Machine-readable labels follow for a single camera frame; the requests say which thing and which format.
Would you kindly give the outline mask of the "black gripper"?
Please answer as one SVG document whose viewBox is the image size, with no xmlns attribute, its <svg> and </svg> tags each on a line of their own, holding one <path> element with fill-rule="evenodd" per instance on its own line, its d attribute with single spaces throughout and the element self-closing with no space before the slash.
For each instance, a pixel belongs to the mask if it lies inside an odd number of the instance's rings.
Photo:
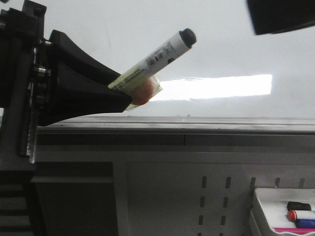
<svg viewBox="0 0 315 236">
<path fill-rule="evenodd" d="M 64 32 L 53 30 L 48 59 L 58 63 L 47 105 L 38 117 L 38 83 L 51 71 L 43 66 L 46 7 L 31 0 L 22 10 L 0 12 L 0 170 L 34 170 L 37 124 L 69 118 L 121 113 L 131 97 L 108 85 L 120 74 L 92 58 Z"/>
</svg>

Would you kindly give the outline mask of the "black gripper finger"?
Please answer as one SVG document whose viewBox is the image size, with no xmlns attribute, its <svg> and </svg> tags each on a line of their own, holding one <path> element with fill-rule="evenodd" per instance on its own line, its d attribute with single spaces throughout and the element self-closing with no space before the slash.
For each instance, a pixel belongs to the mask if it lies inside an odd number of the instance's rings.
<svg viewBox="0 0 315 236">
<path fill-rule="evenodd" d="M 301 30 L 315 25 L 314 0 L 248 0 L 256 35 Z"/>
</svg>

